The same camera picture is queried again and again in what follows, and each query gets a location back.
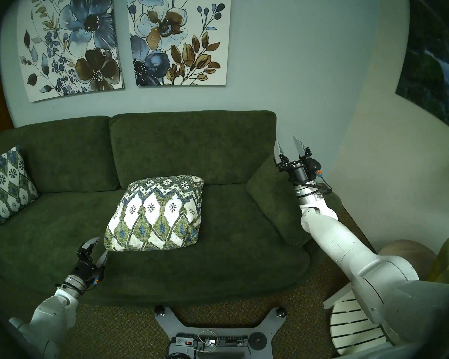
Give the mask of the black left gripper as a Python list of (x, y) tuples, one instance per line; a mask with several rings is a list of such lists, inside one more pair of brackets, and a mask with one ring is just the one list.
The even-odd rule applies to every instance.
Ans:
[(95, 280), (101, 282), (104, 278), (108, 251), (103, 252), (97, 261), (97, 265), (93, 263), (91, 257), (98, 240), (99, 237), (92, 238), (83, 243), (78, 250), (78, 261), (73, 269), (73, 276), (83, 281), (84, 289), (89, 289), (92, 285), (95, 285)]

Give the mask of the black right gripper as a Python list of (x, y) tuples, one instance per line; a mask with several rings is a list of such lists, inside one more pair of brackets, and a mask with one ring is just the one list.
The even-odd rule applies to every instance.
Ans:
[(287, 172), (288, 181), (293, 185), (303, 185), (314, 181), (321, 170), (321, 164), (312, 158), (309, 147), (306, 147), (295, 135), (293, 141), (298, 152), (297, 161), (289, 161), (284, 155), (283, 148), (276, 139), (274, 144), (274, 163), (279, 172)]

